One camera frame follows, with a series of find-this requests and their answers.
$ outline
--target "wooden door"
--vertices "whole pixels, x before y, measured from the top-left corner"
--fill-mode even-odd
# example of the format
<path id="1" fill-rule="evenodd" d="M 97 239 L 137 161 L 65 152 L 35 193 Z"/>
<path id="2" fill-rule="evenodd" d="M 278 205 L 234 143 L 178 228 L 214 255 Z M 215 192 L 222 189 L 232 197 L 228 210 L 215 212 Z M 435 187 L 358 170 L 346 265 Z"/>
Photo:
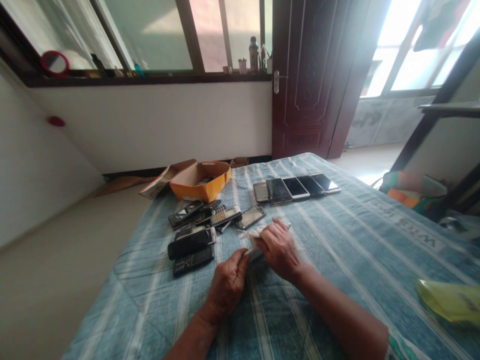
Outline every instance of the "wooden door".
<path id="1" fill-rule="evenodd" d="M 274 159 L 305 152 L 328 157 L 369 4 L 366 0 L 273 2 L 273 70 L 280 75 L 278 93 L 272 81 Z M 376 48 L 378 36 L 371 41 Z M 373 52 L 361 69 L 364 75 L 356 74 L 360 87 L 350 104 L 353 109 L 372 56 Z"/>

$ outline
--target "bed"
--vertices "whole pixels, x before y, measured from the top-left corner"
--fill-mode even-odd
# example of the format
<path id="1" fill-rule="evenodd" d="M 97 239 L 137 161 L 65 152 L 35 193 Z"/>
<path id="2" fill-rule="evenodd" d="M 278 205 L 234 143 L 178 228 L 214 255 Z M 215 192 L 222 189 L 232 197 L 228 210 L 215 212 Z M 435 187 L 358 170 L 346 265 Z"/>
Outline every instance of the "bed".
<path id="1" fill-rule="evenodd" d="M 264 207 L 291 223 L 305 261 L 431 359 L 479 359 L 479 331 L 429 315 L 417 279 L 478 285 L 480 251 L 348 175 L 305 153 L 233 169 L 219 195 L 244 211 L 255 203 L 253 184 L 325 173 L 342 191 L 318 199 Z M 249 247 L 231 226 L 207 266 L 173 278 L 168 216 L 183 204 L 171 193 L 154 200 L 118 257 L 64 359 L 161 359 L 204 302 L 216 265 Z M 303 296 L 260 258 L 245 290 L 210 348 L 209 359 L 340 358 L 342 350 Z"/>

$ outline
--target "glass pane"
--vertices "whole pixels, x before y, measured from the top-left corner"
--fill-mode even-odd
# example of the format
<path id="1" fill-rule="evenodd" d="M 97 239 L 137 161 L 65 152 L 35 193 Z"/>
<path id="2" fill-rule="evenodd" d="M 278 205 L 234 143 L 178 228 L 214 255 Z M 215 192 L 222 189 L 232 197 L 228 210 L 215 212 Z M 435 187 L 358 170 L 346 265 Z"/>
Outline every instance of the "glass pane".
<path id="1" fill-rule="evenodd" d="M 221 72 L 228 64 L 219 1 L 190 0 L 190 7 L 205 71 Z"/>
<path id="2" fill-rule="evenodd" d="M 455 63 L 459 59 L 460 54 L 462 53 L 463 50 L 464 50 L 463 48 L 455 49 L 447 57 L 445 64 L 443 64 L 443 67 L 441 68 L 440 72 L 438 73 L 438 76 L 433 82 L 434 87 L 442 86 L 445 83 L 445 81 L 449 77 L 450 72 L 454 68 Z"/>
<path id="3" fill-rule="evenodd" d="M 273 51 L 273 33 L 274 33 L 274 8 L 273 0 L 264 0 L 265 2 L 265 47 L 271 55 Z"/>
<path id="4" fill-rule="evenodd" d="M 392 90 L 423 89 L 445 49 L 414 52 L 410 49 L 393 83 Z"/>
<path id="5" fill-rule="evenodd" d="M 238 69 L 239 59 L 245 58 L 246 67 L 250 69 L 250 37 L 256 37 L 258 46 L 262 46 L 260 44 L 260 2 L 259 0 L 225 0 L 225 9 L 233 68 Z"/>
<path id="6" fill-rule="evenodd" d="M 399 46 L 405 39 L 421 0 L 392 0 L 378 46 Z"/>
<path id="7" fill-rule="evenodd" d="M 39 55 L 63 53 L 74 70 L 96 69 L 96 54 L 107 69 L 121 68 L 89 0 L 1 0 Z"/>
<path id="8" fill-rule="evenodd" d="M 466 45 L 474 36 L 480 26 L 480 1 L 473 1 L 463 14 L 460 32 L 455 41 L 455 46 Z"/>
<path id="9" fill-rule="evenodd" d="M 370 71 L 361 92 L 362 96 L 380 96 L 398 52 L 399 50 L 396 48 L 378 48 L 375 51 Z"/>
<path id="10" fill-rule="evenodd" d="M 143 70 L 193 69 L 175 0 L 104 0 L 104 4 L 106 18 L 118 29 L 132 62 Z"/>

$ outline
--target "hand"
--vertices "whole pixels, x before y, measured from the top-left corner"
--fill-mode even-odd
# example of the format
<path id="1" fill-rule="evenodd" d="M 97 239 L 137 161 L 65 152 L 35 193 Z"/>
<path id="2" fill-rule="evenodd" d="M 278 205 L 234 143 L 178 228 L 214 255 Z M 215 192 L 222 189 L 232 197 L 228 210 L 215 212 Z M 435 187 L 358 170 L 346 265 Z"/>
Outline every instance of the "hand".
<path id="1" fill-rule="evenodd" d="M 295 247 L 289 228 L 275 217 L 272 220 L 273 224 L 260 233 L 261 240 L 257 240 L 257 245 L 273 271 L 293 284 L 306 264 Z"/>
<path id="2" fill-rule="evenodd" d="M 244 256 L 246 252 L 246 248 L 236 250 L 216 267 L 210 291 L 199 312 L 208 323 L 220 325 L 239 303 L 250 260 L 249 255 Z"/>

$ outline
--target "tiled floor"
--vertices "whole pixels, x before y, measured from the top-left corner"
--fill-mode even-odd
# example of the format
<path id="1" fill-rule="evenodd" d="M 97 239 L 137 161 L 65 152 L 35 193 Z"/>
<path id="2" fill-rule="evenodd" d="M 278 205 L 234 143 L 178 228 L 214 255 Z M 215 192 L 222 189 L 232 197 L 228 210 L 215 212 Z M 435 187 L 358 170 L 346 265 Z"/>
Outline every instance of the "tiled floor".
<path id="1" fill-rule="evenodd" d="M 357 148 L 332 163 L 367 184 L 403 145 Z M 0 359 L 59 359 L 150 201 L 143 185 L 87 198 L 0 252 Z"/>
<path id="2" fill-rule="evenodd" d="M 400 143 L 348 149 L 329 162 L 371 185 L 392 168 L 404 146 Z"/>

